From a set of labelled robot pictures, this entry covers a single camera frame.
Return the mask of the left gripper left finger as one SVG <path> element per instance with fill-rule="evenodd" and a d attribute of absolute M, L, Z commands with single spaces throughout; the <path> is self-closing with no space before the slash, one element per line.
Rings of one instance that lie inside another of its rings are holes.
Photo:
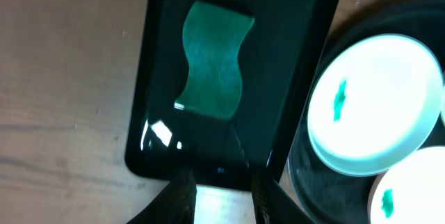
<path fill-rule="evenodd" d="M 196 195 L 193 171 L 184 168 L 127 224 L 194 224 Z"/>

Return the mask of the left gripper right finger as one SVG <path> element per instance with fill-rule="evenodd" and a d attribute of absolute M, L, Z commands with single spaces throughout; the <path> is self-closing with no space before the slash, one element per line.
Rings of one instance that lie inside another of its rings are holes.
<path fill-rule="evenodd" d="M 314 224 L 269 175 L 253 175 L 256 224 Z"/>

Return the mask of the white plate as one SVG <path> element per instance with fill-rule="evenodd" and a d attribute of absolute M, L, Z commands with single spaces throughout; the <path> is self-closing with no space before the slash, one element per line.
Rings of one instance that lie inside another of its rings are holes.
<path fill-rule="evenodd" d="M 444 147 L 417 150 L 375 179 L 369 223 L 444 224 Z"/>

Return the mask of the mint green plate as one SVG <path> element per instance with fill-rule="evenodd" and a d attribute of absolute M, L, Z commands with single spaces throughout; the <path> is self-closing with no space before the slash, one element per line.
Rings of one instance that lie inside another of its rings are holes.
<path fill-rule="evenodd" d="M 420 40 L 390 33 L 360 40 L 315 83 L 307 112 L 311 146 L 338 173 L 382 173 L 426 141 L 443 85 L 437 57 Z"/>

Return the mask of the green wavy sponge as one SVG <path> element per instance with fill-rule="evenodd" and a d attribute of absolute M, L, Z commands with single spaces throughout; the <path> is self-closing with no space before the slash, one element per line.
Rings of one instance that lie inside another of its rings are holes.
<path fill-rule="evenodd" d="M 191 6 L 182 30 L 188 77 L 176 109 L 232 118 L 243 87 L 238 54 L 254 21 L 253 16 L 204 1 Z"/>

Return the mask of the pale green plate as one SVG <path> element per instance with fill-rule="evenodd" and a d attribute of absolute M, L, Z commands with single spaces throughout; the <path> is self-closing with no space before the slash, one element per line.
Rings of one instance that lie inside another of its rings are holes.
<path fill-rule="evenodd" d="M 445 85 L 442 88 L 442 100 L 441 100 L 441 107 L 440 107 L 440 118 L 441 118 L 443 126 L 445 126 Z"/>

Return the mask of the round black tray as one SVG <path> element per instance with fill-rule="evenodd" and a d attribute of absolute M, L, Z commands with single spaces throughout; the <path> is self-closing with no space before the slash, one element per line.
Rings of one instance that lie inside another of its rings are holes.
<path fill-rule="evenodd" d="M 444 0 L 378 0 L 347 19 L 328 38 L 315 77 L 337 54 L 366 37 L 403 33 L 426 43 L 444 63 Z M 315 223 L 367 223 L 374 176 L 350 177 L 328 168 L 313 151 L 307 114 L 289 153 L 289 177 L 303 209 Z"/>

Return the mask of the dark green rectangular tray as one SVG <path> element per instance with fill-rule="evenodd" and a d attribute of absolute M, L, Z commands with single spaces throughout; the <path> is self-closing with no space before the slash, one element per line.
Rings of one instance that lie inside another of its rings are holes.
<path fill-rule="evenodd" d="M 238 62 L 241 101 L 220 120 L 176 109 L 188 77 L 182 30 L 196 1 L 253 16 Z M 248 191 L 279 179 L 339 0 L 148 0 L 124 156 L 141 177 Z"/>

